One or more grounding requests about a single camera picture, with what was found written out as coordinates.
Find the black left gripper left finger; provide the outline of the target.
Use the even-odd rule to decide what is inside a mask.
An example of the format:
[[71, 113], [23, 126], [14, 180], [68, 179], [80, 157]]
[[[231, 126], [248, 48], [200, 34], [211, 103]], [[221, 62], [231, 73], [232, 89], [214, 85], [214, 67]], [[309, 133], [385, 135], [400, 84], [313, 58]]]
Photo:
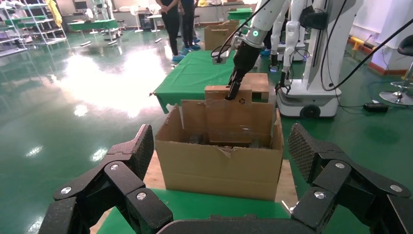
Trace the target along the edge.
[[97, 166], [56, 189], [39, 232], [88, 234], [113, 207], [135, 233], [159, 232], [173, 214], [144, 183], [153, 151], [152, 127], [144, 124], [132, 140], [112, 146]]

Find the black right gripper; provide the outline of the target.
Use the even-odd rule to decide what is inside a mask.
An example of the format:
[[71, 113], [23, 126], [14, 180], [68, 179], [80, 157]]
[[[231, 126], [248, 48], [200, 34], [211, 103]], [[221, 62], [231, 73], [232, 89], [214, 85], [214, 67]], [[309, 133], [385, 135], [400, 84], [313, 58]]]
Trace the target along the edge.
[[253, 69], [255, 62], [261, 52], [261, 48], [256, 48], [242, 41], [233, 58], [234, 69], [230, 76], [228, 85], [229, 91], [225, 97], [226, 100], [233, 100], [242, 83], [242, 77]]

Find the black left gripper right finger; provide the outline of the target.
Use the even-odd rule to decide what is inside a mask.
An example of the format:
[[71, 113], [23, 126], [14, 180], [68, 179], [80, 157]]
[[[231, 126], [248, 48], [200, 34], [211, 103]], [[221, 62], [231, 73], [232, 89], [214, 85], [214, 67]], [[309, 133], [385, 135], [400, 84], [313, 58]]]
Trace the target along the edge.
[[336, 144], [312, 137], [296, 123], [288, 151], [309, 189], [291, 213], [320, 234], [338, 206], [347, 208], [372, 234], [410, 234], [413, 201], [402, 184], [355, 163]]

